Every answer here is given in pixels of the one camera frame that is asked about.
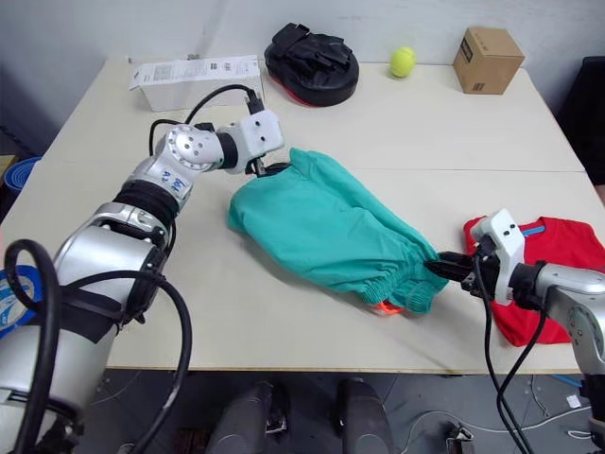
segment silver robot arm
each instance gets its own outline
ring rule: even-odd
[[[195,179],[223,168],[240,173],[282,147],[279,121],[261,110],[230,127],[171,128],[113,201],[104,203],[60,247],[54,264],[61,286],[105,271],[160,272],[176,234],[174,220]],[[38,441],[53,452],[77,443],[82,414],[107,364],[113,339],[132,319],[145,321],[157,288],[114,279],[62,294],[61,327],[52,385]],[[40,323],[0,340],[0,452],[10,452],[24,414],[36,361]]]
[[[593,442],[605,449],[605,274],[545,262],[525,265],[525,239],[507,210],[482,219],[471,234],[488,296],[500,305],[514,300],[521,308],[544,310],[571,337],[584,374],[581,393],[592,406]],[[440,253],[440,260],[425,265],[480,297],[475,255]]]

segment cardboard box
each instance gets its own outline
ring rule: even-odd
[[[263,98],[263,86],[255,55],[222,59],[175,60],[146,63],[130,79],[129,90],[140,88],[154,112],[192,109],[213,90],[230,83],[249,86]],[[208,106],[239,106],[244,92],[231,90]]]
[[[525,56],[504,28],[472,26],[454,59],[464,93],[502,95]]]

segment yellow ball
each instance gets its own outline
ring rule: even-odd
[[[390,58],[390,72],[396,78],[404,78],[416,64],[416,54],[411,47],[400,47]]]

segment green cloth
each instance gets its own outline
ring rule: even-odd
[[[428,312],[447,283],[423,265],[431,245],[332,158],[293,148],[290,162],[237,191],[229,226],[315,284]]]

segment red shirt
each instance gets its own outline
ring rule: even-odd
[[[464,238],[468,254],[475,252],[471,228],[482,218],[464,224]],[[605,249],[596,239],[593,228],[574,220],[539,218],[531,224],[519,226],[526,237],[525,261],[534,265],[539,260],[556,265],[605,272]],[[513,345],[527,345],[536,327],[539,315],[514,303],[509,306],[492,301],[495,324]],[[569,336],[555,321],[547,319],[539,343],[569,342]]]

